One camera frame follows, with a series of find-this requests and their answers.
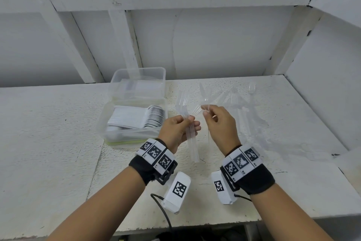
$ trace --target transparent plastic container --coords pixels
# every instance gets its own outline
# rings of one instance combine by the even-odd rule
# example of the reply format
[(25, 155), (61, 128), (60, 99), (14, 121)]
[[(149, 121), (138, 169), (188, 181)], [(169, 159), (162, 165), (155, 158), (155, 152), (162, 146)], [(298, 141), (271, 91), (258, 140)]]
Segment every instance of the transparent plastic container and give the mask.
[(134, 106), (147, 108), (158, 105), (165, 111), (168, 118), (167, 101), (165, 97), (165, 69), (140, 68), (117, 70), (109, 84), (110, 101), (103, 107), (98, 123), (97, 133), (108, 145), (140, 143), (148, 138), (156, 138), (159, 128), (143, 128), (120, 130), (108, 128), (108, 120), (114, 111), (114, 106)]

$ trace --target container lid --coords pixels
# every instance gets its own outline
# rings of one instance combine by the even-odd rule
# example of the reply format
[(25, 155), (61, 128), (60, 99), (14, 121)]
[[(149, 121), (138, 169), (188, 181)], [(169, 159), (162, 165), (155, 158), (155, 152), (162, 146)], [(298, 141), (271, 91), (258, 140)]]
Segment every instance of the container lid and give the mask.
[(108, 94), (111, 99), (165, 97), (165, 69), (119, 69), (111, 79)]

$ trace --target table top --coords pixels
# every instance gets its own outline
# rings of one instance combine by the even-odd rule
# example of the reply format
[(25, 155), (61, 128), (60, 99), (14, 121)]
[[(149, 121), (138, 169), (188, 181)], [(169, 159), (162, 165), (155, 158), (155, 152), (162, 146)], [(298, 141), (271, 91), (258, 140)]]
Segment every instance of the table top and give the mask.
[[(304, 145), (317, 154), (347, 150), (284, 76), (167, 81), (169, 116), (176, 115), (178, 90), (189, 90), (188, 102), (198, 104), (200, 81), (215, 90), (236, 87), (246, 100), (248, 84), (255, 82), (256, 109), (266, 122), (262, 130), (269, 145), (261, 155), (277, 183), (313, 218), (361, 214), (361, 198), (338, 167), (306, 158)], [(95, 133), (107, 88), (108, 84), (0, 88), (0, 239), (47, 236), (128, 165), (135, 145), (112, 148)], [(209, 176), (219, 168), (222, 155), (202, 115), (198, 117), (202, 160), (192, 163), (187, 143), (179, 147), (176, 171), (189, 175), (192, 182), (180, 213), (168, 212), (172, 225), (259, 220), (249, 201), (239, 199), (230, 206), (219, 202)], [(150, 197), (165, 192), (165, 186), (150, 183), (117, 231), (166, 228)]]

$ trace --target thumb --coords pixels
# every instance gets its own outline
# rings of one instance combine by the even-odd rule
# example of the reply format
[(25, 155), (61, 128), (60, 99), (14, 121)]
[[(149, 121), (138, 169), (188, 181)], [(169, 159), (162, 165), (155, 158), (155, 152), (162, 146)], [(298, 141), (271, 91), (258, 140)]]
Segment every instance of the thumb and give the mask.
[(203, 116), (204, 116), (205, 122), (208, 125), (208, 128), (210, 128), (211, 126), (213, 126), (213, 124), (215, 124), (215, 121), (213, 120), (213, 118), (209, 112), (204, 111)]
[(194, 121), (194, 116), (189, 116), (188, 118), (184, 119), (181, 123), (178, 124), (179, 128), (184, 131), (189, 125), (191, 125)]

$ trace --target person's left arm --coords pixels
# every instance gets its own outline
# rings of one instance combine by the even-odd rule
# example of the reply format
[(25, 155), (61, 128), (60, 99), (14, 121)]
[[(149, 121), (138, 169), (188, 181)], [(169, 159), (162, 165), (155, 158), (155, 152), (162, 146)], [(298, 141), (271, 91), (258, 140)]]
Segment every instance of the person's left arm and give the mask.
[[(182, 116), (171, 117), (164, 122), (158, 138), (175, 154), (187, 140), (185, 129), (190, 124), (195, 125), (196, 131), (201, 129), (200, 122), (192, 116), (185, 120)], [(128, 166), (66, 218), (47, 241), (109, 240), (145, 188), (139, 173)]]

